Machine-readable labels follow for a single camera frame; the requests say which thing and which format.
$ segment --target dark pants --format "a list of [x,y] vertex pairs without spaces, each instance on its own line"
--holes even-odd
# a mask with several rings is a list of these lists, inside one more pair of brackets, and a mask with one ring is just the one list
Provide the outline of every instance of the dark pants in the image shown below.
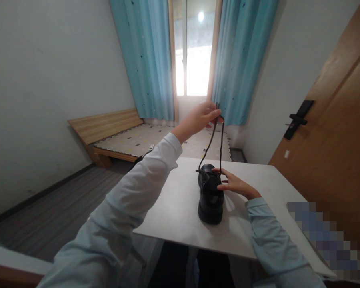
[[[187,261],[188,246],[164,242],[148,288],[184,288]],[[197,262],[200,269],[199,288],[235,287],[227,255],[199,249]]]

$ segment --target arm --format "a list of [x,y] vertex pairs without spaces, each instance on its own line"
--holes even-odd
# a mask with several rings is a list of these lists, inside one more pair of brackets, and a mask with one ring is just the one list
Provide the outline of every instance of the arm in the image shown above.
[[38,287],[117,287],[132,246],[132,230],[143,222],[177,167],[181,143],[220,113],[212,102],[194,108],[106,195],[76,238],[57,253]]
[[224,169],[222,174],[228,178],[222,182],[228,184],[219,185],[219,190],[231,190],[248,199],[246,207],[252,224],[253,249],[265,271],[275,276],[276,286],[325,287],[259,192]]

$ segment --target black door lock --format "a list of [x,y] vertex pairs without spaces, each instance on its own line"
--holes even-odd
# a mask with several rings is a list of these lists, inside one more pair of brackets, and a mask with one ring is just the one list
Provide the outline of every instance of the black door lock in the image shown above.
[[308,123],[308,121],[305,120],[304,117],[306,116],[314,102],[314,100],[304,100],[298,112],[296,114],[290,114],[289,118],[292,119],[292,123],[289,124],[288,130],[284,134],[284,138],[290,140],[300,125],[306,125]]

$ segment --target wooden bed frame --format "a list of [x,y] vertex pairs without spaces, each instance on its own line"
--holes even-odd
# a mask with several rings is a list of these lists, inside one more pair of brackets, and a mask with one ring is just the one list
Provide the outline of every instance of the wooden bed frame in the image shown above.
[[105,113],[79,119],[68,120],[77,133],[86,151],[96,166],[108,168],[112,165],[109,157],[134,162],[137,157],[94,147],[92,144],[140,124],[136,109]]

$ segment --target pixelated area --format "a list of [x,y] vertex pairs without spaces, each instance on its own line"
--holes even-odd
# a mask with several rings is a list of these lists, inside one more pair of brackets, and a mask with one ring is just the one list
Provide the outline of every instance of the pixelated area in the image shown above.
[[288,211],[339,279],[360,280],[360,250],[356,242],[344,241],[336,222],[323,221],[315,202],[288,202]]

